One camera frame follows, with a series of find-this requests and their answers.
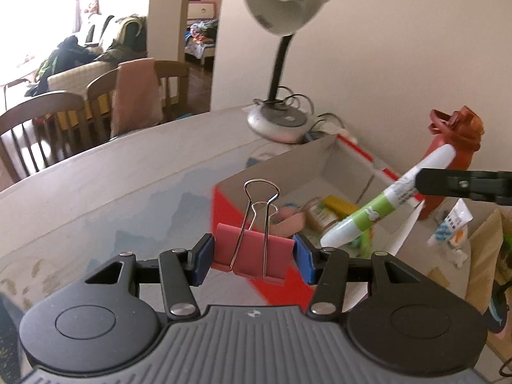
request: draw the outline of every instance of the lamp base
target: lamp base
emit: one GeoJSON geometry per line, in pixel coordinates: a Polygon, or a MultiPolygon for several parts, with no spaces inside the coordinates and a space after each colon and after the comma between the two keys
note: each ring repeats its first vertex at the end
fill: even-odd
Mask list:
{"type": "Polygon", "coordinates": [[[278,143],[298,144],[313,125],[311,116],[284,103],[256,104],[247,115],[251,130],[278,143]]]}

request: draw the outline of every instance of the open cardboard box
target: open cardboard box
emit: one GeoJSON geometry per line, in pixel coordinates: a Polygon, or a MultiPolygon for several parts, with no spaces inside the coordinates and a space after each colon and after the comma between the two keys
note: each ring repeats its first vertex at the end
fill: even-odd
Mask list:
{"type": "MultiPolygon", "coordinates": [[[[218,223],[239,227],[247,208],[248,197],[244,183],[250,179],[267,179],[281,188],[281,196],[274,204],[304,205],[312,198],[336,195],[355,202],[372,178],[368,190],[359,201],[364,205],[396,180],[390,170],[376,170],[372,157],[349,141],[328,136],[296,147],[286,153],[255,164],[223,180],[215,186],[212,201],[212,232],[218,223]]],[[[249,191],[253,201],[268,200],[275,190],[263,183],[255,183],[249,191]]],[[[380,221],[373,228],[373,250],[384,250],[395,255],[418,219],[421,196],[411,198],[406,204],[380,221]]],[[[262,230],[264,221],[257,220],[262,230]]],[[[266,284],[260,279],[253,285],[272,305],[299,304],[307,306],[313,289],[301,282],[294,263],[288,270],[284,285],[266,284]]],[[[344,310],[350,309],[367,292],[365,284],[348,284],[344,310]]]]}

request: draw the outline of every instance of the lamp neck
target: lamp neck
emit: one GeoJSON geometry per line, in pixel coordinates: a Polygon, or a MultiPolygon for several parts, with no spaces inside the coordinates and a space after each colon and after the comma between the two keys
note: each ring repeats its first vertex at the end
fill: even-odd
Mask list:
{"type": "Polygon", "coordinates": [[[288,46],[290,45],[290,41],[293,36],[294,35],[283,36],[281,38],[281,42],[279,43],[276,61],[274,63],[272,81],[270,82],[270,89],[268,91],[268,99],[266,101],[267,103],[272,103],[276,101],[277,89],[279,87],[279,82],[281,81],[281,74],[283,73],[283,65],[285,62],[286,51],[288,50],[288,46]]]}

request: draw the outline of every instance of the orange water bottle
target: orange water bottle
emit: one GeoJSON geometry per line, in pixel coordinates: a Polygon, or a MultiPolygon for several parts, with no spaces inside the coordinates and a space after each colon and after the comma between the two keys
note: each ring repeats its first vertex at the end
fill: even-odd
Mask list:
{"type": "MultiPolygon", "coordinates": [[[[451,144],[455,147],[457,155],[447,168],[467,170],[473,159],[473,154],[480,149],[480,142],[484,133],[480,117],[464,105],[460,111],[454,111],[451,116],[433,109],[430,111],[430,118],[432,124],[429,125],[428,129],[432,134],[436,134],[436,137],[434,137],[425,156],[444,144],[451,144]]],[[[421,210],[419,219],[428,218],[443,199],[443,196],[425,195],[425,206],[421,210]]]]}

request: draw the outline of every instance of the metal clip handle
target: metal clip handle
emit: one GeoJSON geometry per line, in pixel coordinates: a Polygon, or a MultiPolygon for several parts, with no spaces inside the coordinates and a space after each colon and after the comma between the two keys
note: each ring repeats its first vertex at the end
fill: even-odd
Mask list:
{"type": "MultiPolygon", "coordinates": [[[[272,204],[272,202],[275,202],[277,200],[277,198],[281,195],[281,190],[280,188],[278,187],[278,185],[276,185],[275,183],[272,183],[270,182],[269,180],[266,180],[266,179],[252,179],[252,180],[248,180],[247,182],[244,183],[244,190],[245,190],[245,193],[247,194],[247,197],[249,198],[249,203],[247,204],[247,209],[245,211],[245,216],[244,216],[244,221],[242,222],[242,226],[241,226],[241,229],[240,229],[240,235],[238,237],[238,241],[236,242],[236,248],[235,248],[235,253],[233,254],[233,258],[231,259],[231,263],[229,264],[229,268],[232,269],[233,268],[233,264],[235,263],[235,260],[236,260],[236,255],[238,254],[238,250],[240,248],[240,244],[242,243],[242,239],[244,237],[244,232],[245,232],[245,225],[247,224],[247,220],[249,218],[249,213],[251,211],[251,209],[254,211],[254,208],[252,207],[253,204],[256,205],[257,203],[266,203],[266,207],[265,207],[265,239],[264,239],[264,242],[263,242],[263,277],[265,277],[267,275],[267,244],[268,244],[268,231],[269,231],[269,224],[270,224],[270,217],[272,215],[270,215],[270,205],[272,204]],[[254,183],[254,182],[263,182],[263,183],[267,183],[268,185],[271,185],[272,187],[274,187],[276,189],[276,194],[274,196],[272,196],[267,202],[253,202],[252,201],[252,198],[251,198],[251,195],[248,191],[248,186],[251,184],[251,183],[254,183]]],[[[256,213],[254,213],[254,219],[249,227],[249,230],[252,229],[253,225],[254,225],[254,222],[255,222],[255,219],[256,219],[256,213]]]]}

